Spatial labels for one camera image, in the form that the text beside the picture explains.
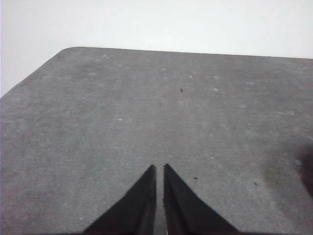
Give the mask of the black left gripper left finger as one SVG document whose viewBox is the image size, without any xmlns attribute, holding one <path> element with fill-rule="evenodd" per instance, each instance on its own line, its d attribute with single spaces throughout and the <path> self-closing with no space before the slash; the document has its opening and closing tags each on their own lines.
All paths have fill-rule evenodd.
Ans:
<svg viewBox="0 0 313 235">
<path fill-rule="evenodd" d="M 156 205 L 156 167 L 152 164 L 126 194 L 87 227 L 83 234 L 152 235 Z"/>
</svg>

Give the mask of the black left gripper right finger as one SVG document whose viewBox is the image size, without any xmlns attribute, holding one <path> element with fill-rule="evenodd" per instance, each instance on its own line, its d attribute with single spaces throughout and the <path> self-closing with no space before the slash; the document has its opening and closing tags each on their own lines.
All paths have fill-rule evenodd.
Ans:
<svg viewBox="0 0 313 235">
<path fill-rule="evenodd" d="M 205 204 L 166 164 L 163 203 L 169 235 L 228 235 L 239 231 Z"/>
</svg>

